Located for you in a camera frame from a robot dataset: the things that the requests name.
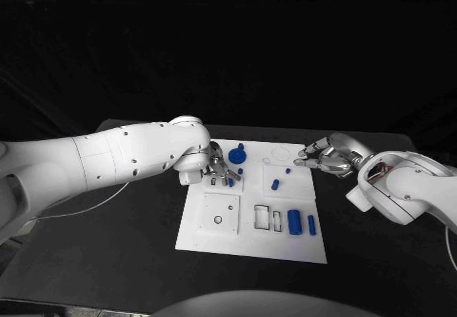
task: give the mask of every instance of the black table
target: black table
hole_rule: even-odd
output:
[[[102,129],[128,124],[111,120]],[[208,125],[213,138],[304,143],[330,131]],[[349,133],[376,151],[414,150],[404,135]],[[308,264],[174,249],[187,188],[177,172],[133,182],[98,209],[37,223],[0,280],[12,300],[153,313],[218,291],[303,293],[383,316],[457,315],[457,273],[443,224],[422,215],[408,226],[345,194],[356,179],[313,171],[329,264]],[[78,211],[117,188],[73,198],[46,214]],[[457,245],[451,235],[451,246]]]

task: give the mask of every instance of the rectangular cutout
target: rectangular cutout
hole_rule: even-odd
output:
[[[274,232],[281,232],[281,213],[274,211]]]
[[[268,206],[255,205],[254,206],[254,228],[270,230],[270,213]]]

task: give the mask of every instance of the white board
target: white board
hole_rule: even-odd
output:
[[[212,185],[215,177],[209,176],[202,183],[190,185],[176,249],[326,264],[313,177],[308,168],[293,164],[304,145],[219,139],[213,141],[223,150],[228,167],[235,172],[242,168],[242,181],[231,188],[221,185],[219,178]],[[245,146],[246,159],[242,164],[232,164],[229,151],[238,143]],[[274,179],[280,181],[277,191],[271,189]],[[268,206],[268,230],[254,228],[255,205]],[[288,233],[287,211],[291,209],[298,210],[301,216],[303,234],[298,236]],[[281,232],[274,231],[277,211]],[[314,217],[316,236],[310,235],[308,215]]]

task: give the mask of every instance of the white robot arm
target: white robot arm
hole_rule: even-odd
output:
[[[457,234],[457,175],[444,165],[412,152],[376,154],[343,133],[319,140],[298,156],[319,150],[319,159],[300,158],[294,163],[340,178],[359,171],[357,186],[346,195],[359,210],[375,207],[401,225],[428,212]]]
[[[218,144],[209,144],[202,121],[190,116],[79,137],[0,143],[0,244],[49,206],[172,166],[182,185],[199,183],[206,174],[239,180]]]

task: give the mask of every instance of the blue cylinder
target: blue cylinder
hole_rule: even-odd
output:
[[[298,210],[290,210],[287,212],[287,220],[288,220],[288,233],[294,236],[298,236],[303,233],[301,218],[300,218]]]
[[[271,185],[271,189],[278,190],[278,186],[280,186],[280,181],[274,180],[274,184]]]
[[[310,235],[316,236],[316,226],[314,226],[314,217],[307,216],[307,224],[310,226]]]
[[[238,145],[238,148],[232,149],[228,152],[228,160],[234,164],[241,164],[245,161],[245,151],[244,151],[245,146],[242,143]]]

